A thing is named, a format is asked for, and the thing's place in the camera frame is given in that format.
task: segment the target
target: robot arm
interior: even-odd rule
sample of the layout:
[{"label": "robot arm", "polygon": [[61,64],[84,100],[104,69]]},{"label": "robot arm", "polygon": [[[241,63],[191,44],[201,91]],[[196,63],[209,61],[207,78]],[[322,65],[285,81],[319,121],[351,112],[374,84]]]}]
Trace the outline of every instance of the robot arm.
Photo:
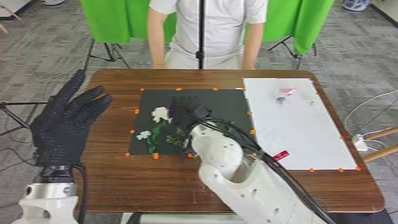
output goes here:
[{"label": "robot arm", "polygon": [[91,124],[113,101],[109,95],[98,98],[104,94],[102,87],[90,90],[72,100],[84,80],[86,74],[81,70],[59,94],[50,99],[43,113],[31,125],[34,146],[38,147],[36,165],[43,167],[43,171],[34,179],[34,184],[27,186],[26,198],[20,200],[24,216],[13,224],[79,223],[74,217],[79,197],[72,171],[74,168],[84,171],[81,156]]},{"label": "robot arm", "polygon": [[324,224],[264,161],[244,157],[237,141],[203,125],[191,134],[203,183],[248,224]]}]

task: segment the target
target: green backdrop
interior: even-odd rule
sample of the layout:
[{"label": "green backdrop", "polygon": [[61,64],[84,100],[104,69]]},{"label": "green backdrop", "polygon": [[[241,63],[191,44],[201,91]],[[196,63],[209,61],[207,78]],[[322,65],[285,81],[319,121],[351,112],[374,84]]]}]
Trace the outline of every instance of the green backdrop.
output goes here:
[{"label": "green backdrop", "polygon": [[[313,47],[335,0],[269,0],[265,41],[296,37],[296,53]],[[93,37],[107,43],[148,38],[150,0],[82,0]],[[177,33],[177,14],[166,21],[166,41]]]}]

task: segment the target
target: robot wrist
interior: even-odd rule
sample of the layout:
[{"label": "robot wrist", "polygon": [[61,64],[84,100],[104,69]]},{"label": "robot wrist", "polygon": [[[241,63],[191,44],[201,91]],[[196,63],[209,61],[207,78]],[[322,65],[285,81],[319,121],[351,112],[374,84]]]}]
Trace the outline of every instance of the robot wrist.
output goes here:
[{"label": "robot wrist", "polygon": [[45,166],[43,171],[34,179],[36,183],[74,183],[72,165]]}]

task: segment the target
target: white shirt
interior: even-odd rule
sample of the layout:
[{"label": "white shirt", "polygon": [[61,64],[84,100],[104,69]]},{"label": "white shirt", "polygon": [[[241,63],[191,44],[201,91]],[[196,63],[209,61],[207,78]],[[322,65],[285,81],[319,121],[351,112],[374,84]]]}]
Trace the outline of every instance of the white shirt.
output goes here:
[{"label": "white shirt", "polygon": [[[196,58],[200,50],[200,0],[152,0],[162,14],[178,12],[171,48]],[[205,58],[228,60],[242,53],[246,24],[267,21],[267,0],[207,0]]]}]

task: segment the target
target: pink object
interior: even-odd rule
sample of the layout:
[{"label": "pink object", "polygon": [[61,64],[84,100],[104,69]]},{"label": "pink object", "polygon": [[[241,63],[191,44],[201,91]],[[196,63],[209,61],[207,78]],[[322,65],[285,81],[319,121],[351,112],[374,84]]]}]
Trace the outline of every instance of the pink object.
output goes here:
[{"label": "pink object", "polygon": [[281,89],[280,97],[278,97],[278,102],[283,104],[283,102],[289,100],[289,96],[296,93],[297,88],[294,89]]},{"label": "pink object", "polygon": [[281,94],[290,96],[296,93],[296,91],[297,91],[297,88],[294,88],[294,89],[281,89]]}]

